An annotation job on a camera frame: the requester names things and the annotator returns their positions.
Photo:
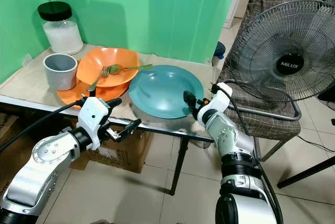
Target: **fan hub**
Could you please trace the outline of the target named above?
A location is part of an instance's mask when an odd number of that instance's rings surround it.
[[[300,54],[286,54],[277,61],[277,71],[282,75],[292,75],[304,66],[304,58]]]

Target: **teal plate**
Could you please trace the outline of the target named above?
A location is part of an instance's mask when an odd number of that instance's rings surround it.
[[[184,91],[204,97],[199,79],[191,72],[171,65],[156,65],[140,71],[131,81],[129,96],[147,114],[158,118],[182,118],[190,114],[183,100]]]

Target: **spoon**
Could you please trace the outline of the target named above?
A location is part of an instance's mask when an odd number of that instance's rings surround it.
[[[110,75],[117,75],[123,70],[149,70],[153,67],[152,64],[134,66],[134,67],[123,67],[121,64],[113,64],[108,67]]]

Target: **white powder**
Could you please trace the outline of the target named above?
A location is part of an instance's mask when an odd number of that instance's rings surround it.
[[[75,54],[83,47],[78,25],[73,21],[47,21],[43,29],[51,49],[56,53]]]

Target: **black lid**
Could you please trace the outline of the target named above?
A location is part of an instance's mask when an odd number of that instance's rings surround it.
[[[37,11],[46,21],[61,21],[72,16],[71,7],[65,2],[43,3],[38,6]]]

